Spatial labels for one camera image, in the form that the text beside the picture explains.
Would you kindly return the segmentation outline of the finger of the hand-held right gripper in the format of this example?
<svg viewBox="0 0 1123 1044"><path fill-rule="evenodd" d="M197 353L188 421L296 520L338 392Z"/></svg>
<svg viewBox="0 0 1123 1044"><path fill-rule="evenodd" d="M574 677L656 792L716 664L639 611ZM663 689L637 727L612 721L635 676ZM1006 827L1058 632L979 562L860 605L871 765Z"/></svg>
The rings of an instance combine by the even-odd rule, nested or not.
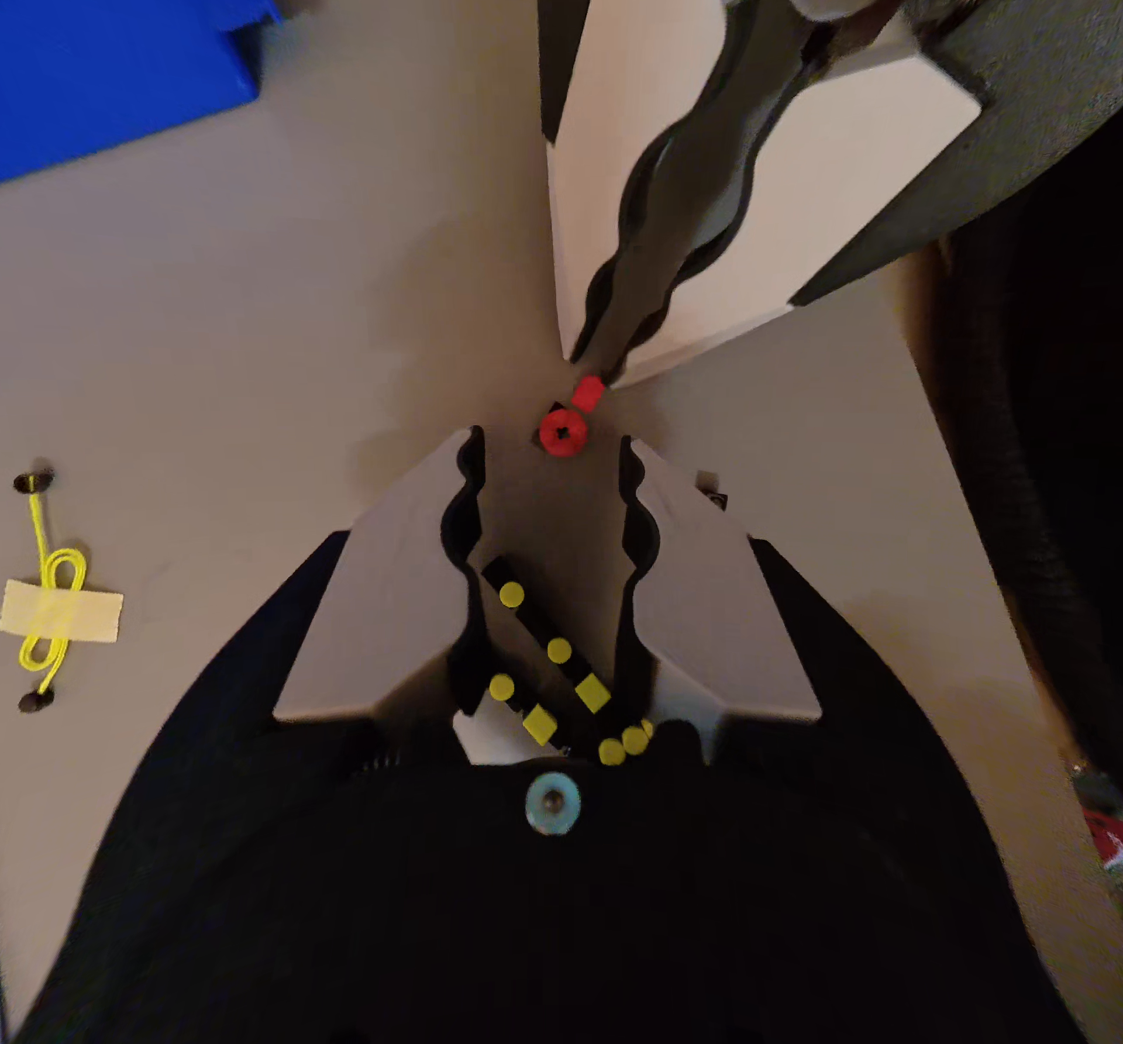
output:
<svg viewBox="0 0 1123 1044"><path fill-rule="evenodd" d="M640 196L738 0L546 0L546 161L563 355L579 360Z"/></svg>
<svg viewBox="0 0 1123 1044"><path fill-rule="evenodd" d="M904 0L737 0L707 86L643 166L610 299L610 383L786 313L980 113Z"/></svg>

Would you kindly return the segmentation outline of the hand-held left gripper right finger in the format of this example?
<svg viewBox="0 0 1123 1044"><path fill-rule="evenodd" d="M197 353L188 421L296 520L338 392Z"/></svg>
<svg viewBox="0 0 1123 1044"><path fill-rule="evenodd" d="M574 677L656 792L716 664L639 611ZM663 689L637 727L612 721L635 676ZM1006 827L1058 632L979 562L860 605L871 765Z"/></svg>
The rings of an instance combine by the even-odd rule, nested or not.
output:
<svg viewBox="0 0 1123 1044"><path fill-rule="evenodd" d="M822 706L734 518L634 436L621 440L622 547L632 571L617 685L652 725L681 722L711 759L743 718L813 724Z"/></svg>

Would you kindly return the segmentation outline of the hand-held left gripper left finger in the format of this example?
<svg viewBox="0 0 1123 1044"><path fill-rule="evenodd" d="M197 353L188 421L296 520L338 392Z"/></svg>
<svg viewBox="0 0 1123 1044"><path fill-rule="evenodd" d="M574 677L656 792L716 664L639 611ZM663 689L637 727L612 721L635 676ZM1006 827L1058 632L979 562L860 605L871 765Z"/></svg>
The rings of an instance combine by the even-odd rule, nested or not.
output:
<svg viewBox="0 0 1123 1044"><path fill-rule="evenodd" d="M471 552L485 478L485 434L469 425L358 518L275 702L277 722L371 717L407 729L476 714L487 626Z"/></svg>

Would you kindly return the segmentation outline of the black yellow lego spider model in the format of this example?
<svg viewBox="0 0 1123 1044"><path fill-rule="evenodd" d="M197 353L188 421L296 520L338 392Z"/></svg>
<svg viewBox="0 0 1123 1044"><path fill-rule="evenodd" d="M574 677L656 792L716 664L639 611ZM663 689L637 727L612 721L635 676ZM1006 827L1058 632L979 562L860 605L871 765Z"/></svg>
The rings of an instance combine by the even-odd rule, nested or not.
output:
<svg viewBox="0 0 1123 1044"><path fill-rule="evenodd" d="M573 693L579 708L576 722L554 714L535 686L521 684L512 671L493 674L487 694L517 715L537 747L562 755L619 767L637 759L652 742L652 722L630 718L612 692L550 615L535 602L528 586L505 557L494 558L482 571L505 612L541 649L554 674Z"/></svg>

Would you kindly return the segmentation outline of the red round lego piece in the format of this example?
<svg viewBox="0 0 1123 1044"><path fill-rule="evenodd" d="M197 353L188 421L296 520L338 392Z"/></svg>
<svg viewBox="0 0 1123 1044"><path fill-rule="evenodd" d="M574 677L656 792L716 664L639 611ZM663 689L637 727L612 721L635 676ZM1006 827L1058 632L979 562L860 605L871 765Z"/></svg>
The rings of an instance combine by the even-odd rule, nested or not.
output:
<svg viewBox="0 0 1123 1044"><path fill-rule="evenodd" d="M587 419L579 409L554 403L535 432L536 446L553 458L569 459L581 454L588 440Z"/></svg>

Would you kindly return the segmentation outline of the person's dark knit sweater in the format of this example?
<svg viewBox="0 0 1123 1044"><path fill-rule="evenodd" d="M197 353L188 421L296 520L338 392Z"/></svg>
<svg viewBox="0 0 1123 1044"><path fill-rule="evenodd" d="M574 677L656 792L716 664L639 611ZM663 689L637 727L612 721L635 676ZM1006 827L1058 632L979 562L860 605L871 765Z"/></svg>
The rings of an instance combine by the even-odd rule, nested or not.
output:
<svg viewBox="0 0 1123 1044"><path fill-rule="evenodd" d="M1122 113L955 231L935 386L999 586L1083 755L1122 771Z"/></svg>

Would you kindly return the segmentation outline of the blue plastic bin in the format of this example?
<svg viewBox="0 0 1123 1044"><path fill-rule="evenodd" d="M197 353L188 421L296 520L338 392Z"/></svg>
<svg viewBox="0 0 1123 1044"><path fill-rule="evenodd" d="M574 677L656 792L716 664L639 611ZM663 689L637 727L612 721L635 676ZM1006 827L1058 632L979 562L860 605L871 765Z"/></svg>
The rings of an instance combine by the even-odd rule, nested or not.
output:
<svg viewBox="0 0 1123 1044"><path fill-rule="evenodd" d="M248 104L274 0L1 0L1 178Z"/></svg>

